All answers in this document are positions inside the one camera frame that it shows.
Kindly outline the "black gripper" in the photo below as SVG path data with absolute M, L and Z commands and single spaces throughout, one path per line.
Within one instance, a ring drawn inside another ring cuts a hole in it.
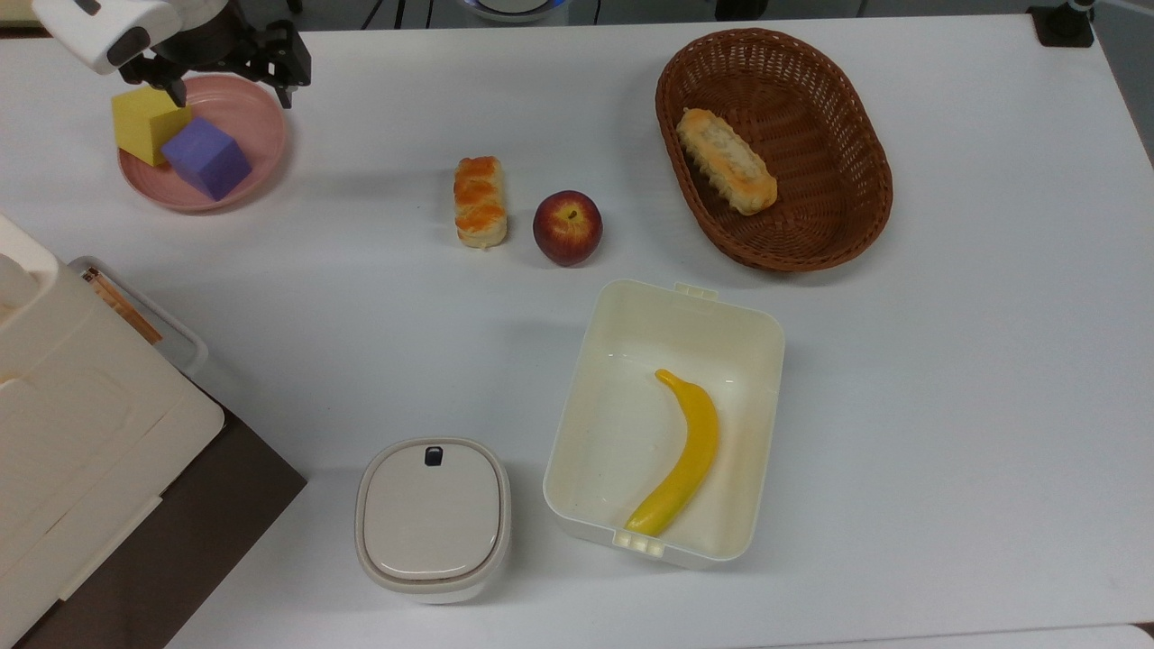
M 168 95 L 177 107 L 187 105 L 182 81 L 189 69 L 218 64 L 248 32 L 243 9 L 237 1 L 166 1 L 177 12 L 179 29 L 121 66 L 129 85 L 149 85 Z M 269 23 L 247 36 L 242 75 L 272 87 L 283 109 L 292 109 L 292 95 L 312 83 L 312 54 L 294 23 Z

